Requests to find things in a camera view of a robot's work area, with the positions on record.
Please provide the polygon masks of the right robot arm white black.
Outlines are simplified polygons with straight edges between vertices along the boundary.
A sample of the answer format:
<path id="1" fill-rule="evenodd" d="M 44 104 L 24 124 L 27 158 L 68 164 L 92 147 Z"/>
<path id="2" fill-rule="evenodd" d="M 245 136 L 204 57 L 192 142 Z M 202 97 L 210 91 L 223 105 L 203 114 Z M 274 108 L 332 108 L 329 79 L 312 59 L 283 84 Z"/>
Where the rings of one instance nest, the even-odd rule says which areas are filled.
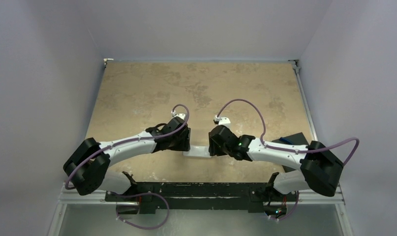
<path id="1" fill-rule="evenodd" d="M 209 145 L 211 156 L 228 155 L 239 161 L 272 162 L 291 168 L 291 172 L 271 176 L 266 194 L 272 200 L 307 189 L 333 197 L 344 167 L 321 142 L 312 141 L 309 145 L 263 143 L 250 135 L 237 137 L 224 125 L 209 132 Z"/>

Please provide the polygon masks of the white remote control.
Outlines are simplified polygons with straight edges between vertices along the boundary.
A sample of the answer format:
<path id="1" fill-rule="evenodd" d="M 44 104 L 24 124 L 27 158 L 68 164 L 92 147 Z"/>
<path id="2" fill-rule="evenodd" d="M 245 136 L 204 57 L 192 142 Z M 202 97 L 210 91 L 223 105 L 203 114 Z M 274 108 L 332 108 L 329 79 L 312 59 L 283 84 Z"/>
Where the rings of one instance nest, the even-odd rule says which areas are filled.
<path id="1" fill-rule="evenodd" d="M 211 158 L 209 146 L 190 146 L 189 151 L 183 151 L 184 157 Z"/>

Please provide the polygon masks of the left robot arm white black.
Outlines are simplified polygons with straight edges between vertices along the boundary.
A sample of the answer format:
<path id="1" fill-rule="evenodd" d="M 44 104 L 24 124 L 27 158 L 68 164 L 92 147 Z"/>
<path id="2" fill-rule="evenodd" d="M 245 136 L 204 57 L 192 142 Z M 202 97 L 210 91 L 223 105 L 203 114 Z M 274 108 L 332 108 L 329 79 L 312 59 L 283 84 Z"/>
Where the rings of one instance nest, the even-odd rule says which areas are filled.
<path id="1" fill-rule="evenodd" d="M 108 142 L 85 139 L 63 166 L 68 178 L 67 190 L 75 189 L 81 195 L 95 190 L 117 194 L 124 201 L 136 196 L 136 182 L 130 174 L 115 172 L 109 167 L 124 160 L 158 151 L 188 151 L 189 132 L 186 114 L 174 115 L 168 123 L 147 128 L 145 131 Z"/>

